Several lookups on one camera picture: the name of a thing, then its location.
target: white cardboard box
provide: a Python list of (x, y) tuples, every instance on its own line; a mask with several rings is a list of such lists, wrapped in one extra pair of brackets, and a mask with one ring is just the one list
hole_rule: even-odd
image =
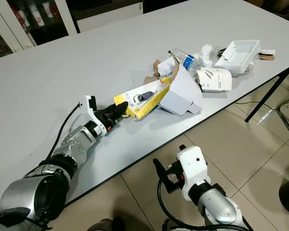
[(179, 65), (175, 79), (159, 105), (180, 116), (186, 111), (196, 114), (202, 110), (203, 99), (200, 87), (182, 64)]
[(234, 74), (242, 74), (260, 49), (260, 40), (232, 41), (215, 64)]
[(222, 92), (232, 88), (232, 76), (226, 69), (202, 67), (197, 75), (204, 92)]

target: shelf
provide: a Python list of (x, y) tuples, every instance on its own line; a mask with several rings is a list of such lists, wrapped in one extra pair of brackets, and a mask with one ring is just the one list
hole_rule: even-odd
[(63, 21), (62, 20), (57, 20), (55, 18), (47, 18), (47, 19), (44, 19), (43, 18), (43, 21), (44, 21), (44, 25), (43, 26), (38, 26), (36, 22), (30, 22), (30, 26), (28, 26), (26, 28), (26, 32), (31, 32), (33, 30), (37, 30), (37, 29), (41, 29), (41, 28), (44, 28), (46, 26), (51, 26), (51, 25), (55, 25), (55, 24), (63, 24)]

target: white table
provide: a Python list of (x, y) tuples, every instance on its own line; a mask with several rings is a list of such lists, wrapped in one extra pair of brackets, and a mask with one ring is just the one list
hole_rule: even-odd
[[(199, 115), (156, 108), (142, 121), (121, 121), (89, 150), (70, 202), (288, 68), (289, 22), (244, 1), (192, 0), (0, 58), (0, 197), (47, 155), (80, 95), (107, 106), (152, 76), (152, 63), (169, 49), (195, 52), (241, 39), (260, 39), (262, 48), (276, 49), (276, 60), (234, 78), (230, 92), (204, 93)], [(75, 115), (64, 135), (86, 121)]]

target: black cable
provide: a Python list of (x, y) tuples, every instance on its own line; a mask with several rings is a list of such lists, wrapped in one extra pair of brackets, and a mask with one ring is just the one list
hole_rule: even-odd
[(52, 227), (48, 227), (47, 225), (41, 225), (37, 221), (32, 220), (30, 218), (25, 218), (25, 220), (31, 222), (32, 224), (34, 224), (36, 226), (39, 226), (40, 228), (42, 228), (42, 230), (52, 230), (53, 229)]
[(56, 146), (57, 146), (57, 144), (58, 144), (58, 142), (59, 142), (59, 139), (60, 139), (60, 136), (61, 136), (61, 133), (62, 133), (62, 131), (63, 131), (64, 126), (66, 125), (68, 119), (73, 115), (73, 113), (74, 113), (79, 107), (80, 107), (80, 104), (78, 103), (78, 104), (76, 105), (76, 107), (74, 107), (74, 109), (67, 115), (66, 119), (64, 120), (64, 122), (62, 123), (62, 125), (61, 125), (61, 127), (60, 127), (60, 130), (59, 130), (59, 132), (58, 132), (57, 138), (56, 138), (56, 140), (55, 140), (52, 148), (50, 149), (50, 152), (49, 152), (49, 154), (47, 155), (47, 157), (46, 157), (45, 160), (49, 159), (49, 158), (52, 156), (52, 154), (53, 154), (53, 152), (54, 152), (54, 149), (56, 148)]
[(189, 229), (189, 230), (196, 230), (196, 231), (208, 231), (208, 230), (216, 230), (216, 229), (232, 229), (238, 231), (249, 231), (248, 229), (238, 226), (238, 225), (208, 225), (208, 226), (193, 226), (184, 223), (183, 221), (178, 220), (175, 218), (165, 207), (162, 196), (161, 196), (161, 185), (163, 179), (160, 178), (158, 181), (158, 202), (164, 213), (177, 225), (181, 228)]
[(250, 224), (247, 222), (247, 220), (245, 219), (244, 216), (242, 216), (243, 218), (243, 222), (244, 224), (247, 226), (247, 228), (250, 230), (250, 231), (254, 231), (254, 229), (250, 226)]
[[(259, 101), (249, 101), (249, 102), (244, 102), (244, 103), (238, 103), (238, 102), (235, 102), (235, 104), (248, 104), (248, 103), (259, 103)], [(265, 104), (265, 106), (267, 106), (268, 108), (270, 108), (271, 110), (274, 110), (274, 108), (270, 107), (269, 105)]]

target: plastic water bottle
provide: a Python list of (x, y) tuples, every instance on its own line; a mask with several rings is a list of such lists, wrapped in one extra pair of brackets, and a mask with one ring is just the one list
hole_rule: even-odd
[(180, 49), (173, 49), (172, 51), (169, 51), (169, 53), (173, 54), (190, 73), (196, 73), (203, 65), (201, 58), (196, 58)]

